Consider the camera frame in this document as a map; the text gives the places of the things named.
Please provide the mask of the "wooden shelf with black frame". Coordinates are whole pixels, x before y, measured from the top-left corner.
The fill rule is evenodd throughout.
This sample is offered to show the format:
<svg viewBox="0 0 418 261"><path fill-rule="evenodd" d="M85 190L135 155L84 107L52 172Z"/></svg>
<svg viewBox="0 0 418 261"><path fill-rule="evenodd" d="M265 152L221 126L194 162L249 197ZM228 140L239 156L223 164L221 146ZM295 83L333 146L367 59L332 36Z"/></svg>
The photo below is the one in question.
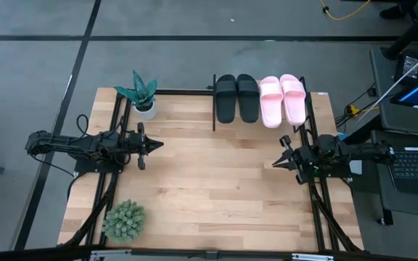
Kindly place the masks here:
<svg viewBox="0 0 418 261"><path fill-rule="evenodd" d="M219 78L217 78L216 76L213 76L213 85L208 87L208 89L212 91L212 96L213 96L213 101L212 101L212 108L213 108L212 129L215 129L216 128L216 123L218 122L218 119L217 119L217 116L216 116L216 100L215 100L216 81L218 79ZM301 78L298 78L298 80L303 84L304 89L306 91L306 85L305 85L304 78L301 77ZM309 92L307 92L307 91L306 91L305 105L306 105L306 113L307 112L311 112L312 111L312 109L311 109L311 98L310 98ZM238 98L236 100L235 109L238 109L239 110ZM284 112L285 112L283 100L282 100L282 109L284 109ZM260 94L259 94L259 111L258 112L259 112L258 119L262 119L262 117L261 117L261 108L260 108ZM304 129L304 123L302 125L299 125L299 126L294 126L293 125L293 131L295 133L297 133L298 131L301 131L302 129Z"/></svg>

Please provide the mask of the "person's shoe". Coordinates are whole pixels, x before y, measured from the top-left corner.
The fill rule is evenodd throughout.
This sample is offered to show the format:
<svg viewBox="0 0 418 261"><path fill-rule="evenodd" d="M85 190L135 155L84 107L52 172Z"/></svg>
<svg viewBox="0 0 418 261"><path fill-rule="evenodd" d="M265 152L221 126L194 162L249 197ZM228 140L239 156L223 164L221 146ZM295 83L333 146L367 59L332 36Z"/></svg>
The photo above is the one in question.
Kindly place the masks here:
<svg viewBox="0 0 418 261"><path fill-rule="evenodd" d="M399 4L380 12L380 17L386 20L401 19L408 13L409 7L405 4Z"/></svg>

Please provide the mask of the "black metal table frame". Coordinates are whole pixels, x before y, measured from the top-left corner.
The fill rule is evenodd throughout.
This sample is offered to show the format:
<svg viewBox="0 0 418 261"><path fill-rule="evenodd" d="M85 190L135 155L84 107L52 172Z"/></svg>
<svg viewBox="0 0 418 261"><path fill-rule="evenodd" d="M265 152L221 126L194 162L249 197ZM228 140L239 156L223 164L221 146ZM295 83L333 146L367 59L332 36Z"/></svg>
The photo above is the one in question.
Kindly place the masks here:
<svg viewBox="0 0 418 261"><path fill-rule="evenodd" d="M180 142L185 166L166 149L145 171L84 173L70 191L60 245L0 252L0 261L97 261L112 255L183 256L204 260L271 258L298 261L418 261L363 252L350 241L326 249L321 219L306 186L286 176L278 193L262 175L278 151L277 129L216 121L210 90L156 93L157 119L146 129L157 140ZM151 166L153 162L159 168ZM114 202L132 197L147 210L147 229L132 244L105 241L102 221Z"/></svg>

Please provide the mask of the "thin white rod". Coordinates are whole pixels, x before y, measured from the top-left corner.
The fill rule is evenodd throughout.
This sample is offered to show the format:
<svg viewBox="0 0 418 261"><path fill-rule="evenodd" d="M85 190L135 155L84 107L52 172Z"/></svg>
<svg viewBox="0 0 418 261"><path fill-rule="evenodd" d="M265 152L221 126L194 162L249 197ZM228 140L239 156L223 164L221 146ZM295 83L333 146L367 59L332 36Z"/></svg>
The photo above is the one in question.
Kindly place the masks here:
<svg viewBox="0 0 418 261"><path fill-rule="evenodd" d="M399 83L400 79L394 80L397 61L385 58L382 53L382 49L370 51L372 72L379 97L374 105L380 110L381 125L385 129L418 132L418 108L390 102L399 91L409 86L402 86Z"/></svg>

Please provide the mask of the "round green succulent plant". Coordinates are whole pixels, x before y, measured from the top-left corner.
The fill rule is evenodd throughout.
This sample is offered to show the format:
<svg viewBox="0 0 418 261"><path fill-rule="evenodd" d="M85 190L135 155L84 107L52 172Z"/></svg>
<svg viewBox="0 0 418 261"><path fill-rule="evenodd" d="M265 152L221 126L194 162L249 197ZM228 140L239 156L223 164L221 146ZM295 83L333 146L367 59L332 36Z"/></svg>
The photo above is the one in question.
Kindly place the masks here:
<svg viewBox="0 0 418 261"><path fill-rule="evenodd" d="M111 241L130 243L144 230L145 218L143 206L128 199L107 212L102 232Z"/></svg>

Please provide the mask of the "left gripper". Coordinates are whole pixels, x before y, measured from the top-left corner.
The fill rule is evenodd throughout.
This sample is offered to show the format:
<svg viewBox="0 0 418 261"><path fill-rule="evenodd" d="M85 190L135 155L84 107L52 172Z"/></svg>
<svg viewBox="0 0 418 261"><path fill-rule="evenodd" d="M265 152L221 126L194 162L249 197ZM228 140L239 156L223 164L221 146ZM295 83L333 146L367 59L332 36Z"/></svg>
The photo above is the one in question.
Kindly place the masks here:
<svg viewBox="0 0 418 261"><path fill-rule="evenodd" d="M134 154L138 154L138 168L140 170L145 169L144 157L151 152L159 149L164 145L162 141L156 141L150 138L146 138L144 133L144 123L137 123L137 129L128 132L128 141L131 143L131 150Z"/></svg>

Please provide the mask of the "snake plant in white pot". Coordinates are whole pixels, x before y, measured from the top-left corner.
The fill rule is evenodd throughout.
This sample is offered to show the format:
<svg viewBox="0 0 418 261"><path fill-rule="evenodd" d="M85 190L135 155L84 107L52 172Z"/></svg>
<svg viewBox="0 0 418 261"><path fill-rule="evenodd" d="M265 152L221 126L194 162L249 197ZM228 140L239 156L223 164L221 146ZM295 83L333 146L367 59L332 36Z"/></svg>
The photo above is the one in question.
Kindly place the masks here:
<svg viewBox="0 0 418 261"><path fill-rule="evenodd" d="M131 102L141 119L151 120L157 114L157 105L155 101L157 80L153 79L148 83L145 83L135 70L132 71L132 75L133 88L116 86L115 90Z"/></svg>

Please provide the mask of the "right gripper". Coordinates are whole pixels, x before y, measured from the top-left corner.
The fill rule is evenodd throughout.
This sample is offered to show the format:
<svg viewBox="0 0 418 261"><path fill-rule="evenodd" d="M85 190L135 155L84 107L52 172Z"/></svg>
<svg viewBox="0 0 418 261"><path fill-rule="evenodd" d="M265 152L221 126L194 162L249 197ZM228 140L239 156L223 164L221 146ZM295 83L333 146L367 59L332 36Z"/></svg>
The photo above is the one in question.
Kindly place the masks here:
<svg viewBox="0 0 418 261"><path fill-rule="evenodd" d="M310 146L293 149L289 136L282 137L282 146L285 150L281 157L272 164L272 167L296 170L296 180L299 184L312 181L314 179L315 162Z"/></svg>

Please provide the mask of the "pink slide sandal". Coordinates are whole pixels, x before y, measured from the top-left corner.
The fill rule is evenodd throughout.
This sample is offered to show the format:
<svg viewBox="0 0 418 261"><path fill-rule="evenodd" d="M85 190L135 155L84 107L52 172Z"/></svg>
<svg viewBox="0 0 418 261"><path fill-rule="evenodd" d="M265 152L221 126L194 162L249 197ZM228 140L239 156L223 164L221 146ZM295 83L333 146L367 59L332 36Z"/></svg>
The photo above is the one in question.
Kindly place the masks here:
<svg viewBox="0 0 418 261"><path fill-rule="evenodd" d="M279 82L287 121L294 126L302 125L306 121L306 91L303 84L290 74L282 75Z"/></svg>
<svg viewBox="0 0 418 261"><path fill-rule="evenodd" d="M259 83L260 108L263 124L267 128L277 128L282 123L283 93L279 79L268 76Z"/></svg>

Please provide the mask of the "dark grey equipment cart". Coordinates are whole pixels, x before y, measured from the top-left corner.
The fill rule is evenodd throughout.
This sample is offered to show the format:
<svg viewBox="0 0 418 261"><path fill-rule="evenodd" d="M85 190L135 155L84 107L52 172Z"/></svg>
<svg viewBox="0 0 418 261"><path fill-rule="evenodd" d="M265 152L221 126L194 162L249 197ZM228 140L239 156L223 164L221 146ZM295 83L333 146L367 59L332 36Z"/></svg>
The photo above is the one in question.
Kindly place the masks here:
<svg viewBox="0 0 418 261"><path fill-rule="evenodd" d="M386 59L379 49L370 51L370 59L377 95L381 96L386 91L389 94L399 92L402 89L400 86L390 90L394 83L392 76L396 71L396 62ZM380 123L370 132L371 140L386 141L398 151L403 152L408 147L410 152L418 152L418 109L393 104L388 98L380 102L379 108L377 118ZM389 165L377 164L376 170L383 210L382 222L390 225L393 211L418 215L418 180L394 179L393 168Z"/></svg>

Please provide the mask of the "black power brick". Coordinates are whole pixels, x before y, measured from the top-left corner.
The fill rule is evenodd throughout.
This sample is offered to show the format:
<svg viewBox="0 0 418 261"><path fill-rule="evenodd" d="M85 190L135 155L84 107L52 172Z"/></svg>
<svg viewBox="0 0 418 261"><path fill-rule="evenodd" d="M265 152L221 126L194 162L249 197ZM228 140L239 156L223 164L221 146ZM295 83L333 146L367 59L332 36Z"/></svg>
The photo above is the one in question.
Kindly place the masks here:
<svg viewBox="0 0 418 261"><path fill-rule="evenodd" d="M396 65L396 73L394 80L397 81L400 77L406 74L413 66L418 63L418 52L414 50L403 51L399 57ZM418 81L418 66L415 67L406 77L399 83L402 86L410 86Z"/></svg>

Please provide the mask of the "black slide sandal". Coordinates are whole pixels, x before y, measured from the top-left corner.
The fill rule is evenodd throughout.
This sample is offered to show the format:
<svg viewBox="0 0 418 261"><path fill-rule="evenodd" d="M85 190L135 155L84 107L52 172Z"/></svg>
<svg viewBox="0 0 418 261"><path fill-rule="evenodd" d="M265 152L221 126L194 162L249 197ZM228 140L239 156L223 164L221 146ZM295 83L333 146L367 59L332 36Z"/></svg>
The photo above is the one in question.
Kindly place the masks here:
<svg viewBox="0 0 418 261"><path fill-rule="evenodd" d="M246 123L255 123L259 116L259 90L257 81L252 76L238 75L237 98L242 120Z"/></svg>
<svg viewBox="0 0 418 261"><path fill-rule="evenodd" d="M237 82L233 75L222 75L216 81L216 116L220 123L231 123L235 116Z"/></svg>

